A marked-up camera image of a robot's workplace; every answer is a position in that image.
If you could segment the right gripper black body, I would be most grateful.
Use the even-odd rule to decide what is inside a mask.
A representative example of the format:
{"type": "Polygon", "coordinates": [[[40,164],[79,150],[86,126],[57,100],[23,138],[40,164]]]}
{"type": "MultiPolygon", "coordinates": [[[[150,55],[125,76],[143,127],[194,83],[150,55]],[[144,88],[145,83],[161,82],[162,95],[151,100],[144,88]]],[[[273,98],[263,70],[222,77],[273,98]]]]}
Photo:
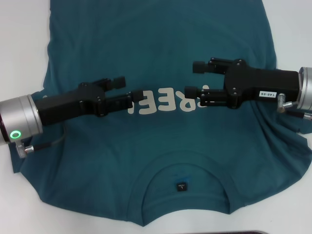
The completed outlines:
{"type": "Polygon", "coordinates": [[[227,107],[237,109],[245,101],[276,101],[280,93],[286,101],[297,101],[299,74],[296,71],[265,70],[234,61],[224,77],[227,107]]]}

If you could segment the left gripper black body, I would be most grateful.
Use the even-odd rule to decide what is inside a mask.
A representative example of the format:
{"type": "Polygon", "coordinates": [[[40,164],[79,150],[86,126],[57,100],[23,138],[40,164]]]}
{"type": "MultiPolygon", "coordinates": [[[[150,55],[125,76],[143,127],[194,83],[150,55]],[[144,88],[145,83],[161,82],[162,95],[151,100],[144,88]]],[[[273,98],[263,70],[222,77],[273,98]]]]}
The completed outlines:
{"type": "Polygon", "coordinates": [[[36,100],[35,106],[42,125],[46,126],[83,115],[103,117],[108,113],[105,102],[103,89],[88,83],[68,93],[36,100]]]}

